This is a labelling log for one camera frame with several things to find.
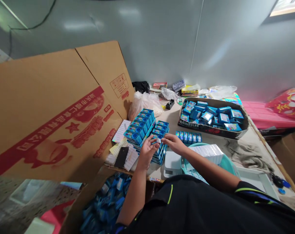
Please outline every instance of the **floor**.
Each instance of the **floor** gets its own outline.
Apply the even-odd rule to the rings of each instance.
[[[9,197],[23,181],[0,177],[0,234],[24,233],[34,217],[40,217],[54,206],[73,200],[79,194],[75,189],[59,185],[52,194],[22,206]]]

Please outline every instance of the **yellow stripe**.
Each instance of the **yellow stripe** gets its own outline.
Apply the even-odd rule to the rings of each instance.
[[[170,196],[169,196],[169,201],[168,201],[168,204],[169,204],[169,202],[170,202],[170,199],[171,199],[172,190],[173,190],[173,185],[171,185],[171,192],[170,192]]]
[[[239,188],[239,189],[236,190],[235,192],[240,192],[240,191],[254,191],[254,192],[259,192],[259,193],[262,193],[262,194],[267,195],[266,193],[261,192],[261,191],[256,190],[256,189],[253,189],[253,188]]]

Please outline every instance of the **rag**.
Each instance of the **rag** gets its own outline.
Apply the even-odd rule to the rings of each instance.
[[[262,156],[260,148],[253,143],[239,140],[229,143],[228,150],[232,153],[232,160],[246,168],[263,171],[267,174],[274,172],[271,164]]]

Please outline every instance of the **black cable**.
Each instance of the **black cable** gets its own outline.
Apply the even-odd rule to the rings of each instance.
[[[8,61],[8,59],[11,57],[11,54],[12,54],[12,30],[30,30],[30,29],[35,29],[35,28],[38,28],[39,26],[41,26],[42,24],[44,24],[44,22],[47,20],[47,18],[49,17],[49,15],[51,14],[53,8],[54,8],[54,5],[56,3],[56,0],[53,1],[51,7],[50,7],[50,10],[49,12],[47,13],[47,15],[44,17],[44,19],[41,21],[41,23],[31,27],[31,28],[11,28],[10,27],[10,31],[9,31],[9,43],[10,43],[10,50],[9,50],[9,53],[8,53],[8,58],[6,59],[6,61]]]

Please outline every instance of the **digital scale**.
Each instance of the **digital scale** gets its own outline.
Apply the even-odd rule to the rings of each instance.
[[[164,177],[181,175],[181,156],[173,151],[167,151],[165,157]]]

